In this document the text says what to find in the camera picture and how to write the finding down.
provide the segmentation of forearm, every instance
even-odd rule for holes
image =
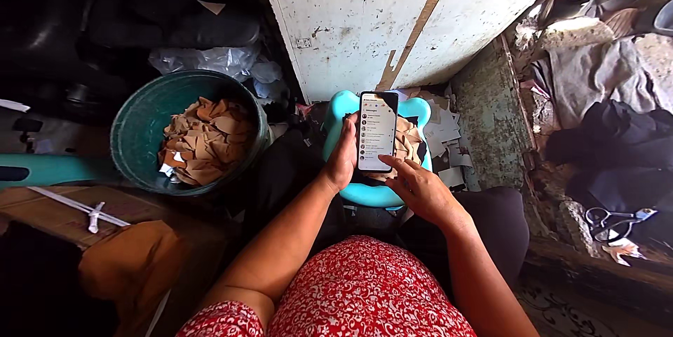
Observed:
[[[250,241],[216,287],[254,290],[277,303],[306,260],[335,194],[319,175]]]
[[[465,222],[459,229],[443,228],[443,232],[456,305],[476,334],[537,337],[538,333],[493,264],[472,221]]]

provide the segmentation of red floral dress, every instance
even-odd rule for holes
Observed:
[[[356,236],[301,267],[268,326],[268,336],[475,336],[435,278],[408,251]],[[178,336],[264,336],[238,301],[213,304]]]

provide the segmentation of black pants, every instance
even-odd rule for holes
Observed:
[[[297,129],[280,137],[251,172],[248,183],[254,184],[255,196],[252,205],[246,209],[244,236],[249,239],[262,230],[315,178],[323,165],[320,147],[307,146]],[[495,187],[454,195],[472,216],[489,255],[505,281],[512,286],[528,249],[528,225],[521,194],[509,187]],[[337,195],[329,205],[309,256],[353,233],[362,231],[349,226],[341,197]],[[375,232],[366,234],[380,237]],[[381,239],[404,247],[418,257],[452,297],[446,240],[435,225],[412,216],[393,238]]]

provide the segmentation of knee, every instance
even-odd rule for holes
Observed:
[[[497,204],[499,212],[512,216],[523,216],[524,198],[517,189],[512,187],[492,187],[484,192],[488,193],[491,201]]]

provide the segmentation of person's hand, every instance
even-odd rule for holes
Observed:
[[[334,193],[348,186],[353,177],[353,169],[358,163],[358,141],[355,137],[355,123],[358,122],[358,116],[359,112],[356,112],[343,121],[341,137],[320,173],[324,175]]]
[[[415,214],[437,225],[445,234],[474,226],[472,217],[432,171],[411,160],[384,155],[379,155],[379,159],[397,170],[397,178],[388,179],[386,186]]]

